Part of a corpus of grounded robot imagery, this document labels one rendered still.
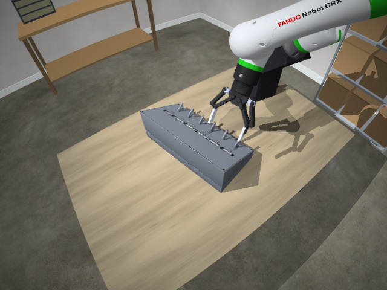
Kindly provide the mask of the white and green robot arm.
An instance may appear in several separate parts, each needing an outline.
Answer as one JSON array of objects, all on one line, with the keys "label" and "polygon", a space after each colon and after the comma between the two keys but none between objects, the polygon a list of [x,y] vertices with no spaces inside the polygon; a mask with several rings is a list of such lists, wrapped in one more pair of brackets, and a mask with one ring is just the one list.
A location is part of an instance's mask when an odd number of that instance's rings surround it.
[{"label": "white and green robot arm", "polygon": [[256,86],[275,48],[282,45],[291,58],[300,59],[342,40],[345,25],[387,15],[387,0],[297,1],[232,30],[229,45],[239,57],[234,79]]}]

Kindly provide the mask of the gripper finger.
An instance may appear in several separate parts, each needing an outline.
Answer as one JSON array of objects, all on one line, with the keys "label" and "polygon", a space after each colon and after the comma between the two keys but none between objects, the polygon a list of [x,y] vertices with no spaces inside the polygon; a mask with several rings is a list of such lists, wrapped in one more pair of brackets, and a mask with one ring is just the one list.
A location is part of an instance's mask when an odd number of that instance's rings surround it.
[{"label": "gripper finger", "polygon": [[225,95],[225,93],[228,93],[229,91],[230,91],[230,89],[228,87],[223,87],[221,92],[210,102],[210,105],[212,105],[213,108],[212,108],[212,112],[210,113],[210,118],[209,118],[208,123],[212,123],[214,121],[218,107],[220,107],[221,105],[223,105],[227,102],[230,102],[231,99],[235,98],[235,95],[232,95],[232,96],[226,98],[225,100],[216,104],[216,102],[221,97],[223,97]]},{"label": "gripper finger", "polygon": [[240,142],[243,139],[244,135],[247,133],[248,128],[255,127],[255,104],[256,104],[256,102],[248,99],[248,102],[247,102],[249,104],[249,116],[248,116],[246,104],[242,105],[242,101],[240,98],[238,98],[237,101],[238,101],[239,108],[241,110],[242,117],[244,120],[244,125],[245,125],[242,129],[242,132],[241,132],[239,138],[238,138],[238,141]]}]

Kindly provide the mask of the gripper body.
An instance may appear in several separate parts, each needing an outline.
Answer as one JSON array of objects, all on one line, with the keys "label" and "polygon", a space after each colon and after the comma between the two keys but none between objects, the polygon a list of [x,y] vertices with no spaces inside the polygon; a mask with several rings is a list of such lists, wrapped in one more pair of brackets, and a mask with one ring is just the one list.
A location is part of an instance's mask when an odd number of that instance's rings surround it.
[{"label": "gripper body", "polygon": [[236,79],[233,81],[232,88],[229,91],[229,97],[235,95],[235,98],[231,99],[230,102],[235,106],[239,106],[237,99],[240,98],[242,101],[242,105],[248,102],[250,94],[252,92],[253,86],[244,85]]}]

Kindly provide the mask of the grey switch console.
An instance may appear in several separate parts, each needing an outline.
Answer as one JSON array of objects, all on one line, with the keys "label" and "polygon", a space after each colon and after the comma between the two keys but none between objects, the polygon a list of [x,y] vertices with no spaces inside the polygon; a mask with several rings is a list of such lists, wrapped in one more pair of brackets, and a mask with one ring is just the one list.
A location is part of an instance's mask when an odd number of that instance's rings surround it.
[{"label": "grey switch console", "polygon": [[221,193],[254,150],[193,110],[181,102],[140,111],[140,115],[150,139]]}]

